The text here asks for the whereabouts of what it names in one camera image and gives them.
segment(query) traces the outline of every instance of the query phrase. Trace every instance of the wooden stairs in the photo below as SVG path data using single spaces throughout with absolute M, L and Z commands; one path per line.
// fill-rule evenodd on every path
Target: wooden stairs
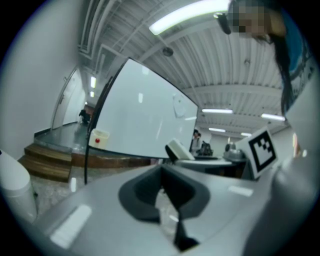
M 19 162 L 31 175 L 57 182 L 69 181 L 71 153 L 52 150 L 35 143 L 27 146 L 24 153 Z

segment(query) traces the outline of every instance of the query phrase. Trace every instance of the door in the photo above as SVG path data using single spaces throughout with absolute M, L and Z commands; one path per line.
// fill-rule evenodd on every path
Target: door
M 77 84 L 79 83 L 79 78 L 80 78 L 79 74 L 80 74 L 79 70 L 78 69 L 75 70 L 70 80 L 68 81 L 68 84 L 64 88 L 64 91 L 59 99 L 59 102 L 55 111 L 52 129 L 59 128 L 63 125 L 71 95 L 73 94 Z

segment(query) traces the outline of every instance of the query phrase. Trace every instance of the long dark hair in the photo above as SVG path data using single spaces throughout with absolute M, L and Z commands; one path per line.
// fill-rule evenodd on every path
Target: long dark hair
M 240 33 L 245 31 L 243 27 L 239 26 L 239 6 L 245 4 L 247 7 L 265 7 L 267 9 L 281 12 L 281 6 L 275 0 L 232 0 L 228 8 L 228 21 L 229 25 L 233 30 L 236 30 Z M 275 61 L 279 68 L 282 81 L 283 81 L 283 90 L 281 96 L 281 112 L 284 115 L 286 111 L 290 108 L 294 100 L 294 94 L 290 79 L 290 57 L 286 39 L 281 36 L 274 34 L 268 34 L 269 41 L 266 37 L 256 37 L 255 39 L 258 42 L 268 42 L 269 44 L 274 44 L 275 50 Z

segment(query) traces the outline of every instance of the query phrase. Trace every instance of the black and white square marker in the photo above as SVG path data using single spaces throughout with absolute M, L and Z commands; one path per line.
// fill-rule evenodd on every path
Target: black and white square marker
M 258 173 L 277 158 L 267 131 L 249 141 L 249 145 Z

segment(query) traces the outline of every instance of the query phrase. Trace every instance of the white trash can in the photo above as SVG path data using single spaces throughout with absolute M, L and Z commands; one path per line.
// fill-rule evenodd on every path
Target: white trash can
M 37 208 L 30 175 L 18 161 L 1 152 L 1 193 L 14 214 L 32 223 L 37 218 Z

